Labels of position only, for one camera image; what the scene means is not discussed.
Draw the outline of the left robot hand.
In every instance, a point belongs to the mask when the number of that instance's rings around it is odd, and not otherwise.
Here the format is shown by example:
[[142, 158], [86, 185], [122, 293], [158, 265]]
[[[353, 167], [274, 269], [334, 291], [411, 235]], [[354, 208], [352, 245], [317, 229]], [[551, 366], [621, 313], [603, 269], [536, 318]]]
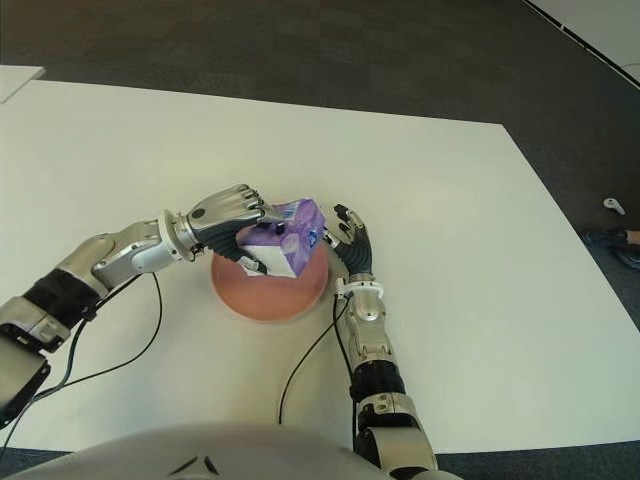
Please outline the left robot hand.
[[196, 254], [209, 249], [258, 275], [266, 275], [267, 266], [238, 244], [237, 234], [262, 224], [285, 223], [282, 214], [246, 184], [206, 197], [180, 216], [180, 221], [184, 227], [178, 232], [185, 235], [180, 242], [188, 251]]

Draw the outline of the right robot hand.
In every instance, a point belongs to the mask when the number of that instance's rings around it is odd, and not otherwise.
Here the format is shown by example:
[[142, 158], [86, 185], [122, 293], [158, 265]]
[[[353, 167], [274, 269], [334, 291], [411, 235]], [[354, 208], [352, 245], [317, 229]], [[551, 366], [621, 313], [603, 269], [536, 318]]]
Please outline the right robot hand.
[[324, 240], [345, 266], [349, 276], [373, 275], [373, 252], [368, 231], [360, 216], [350, 208], [336, 204], [333, 211], [339, 219], [339, 230], [347, 237], [342, 241], [328, 228]]

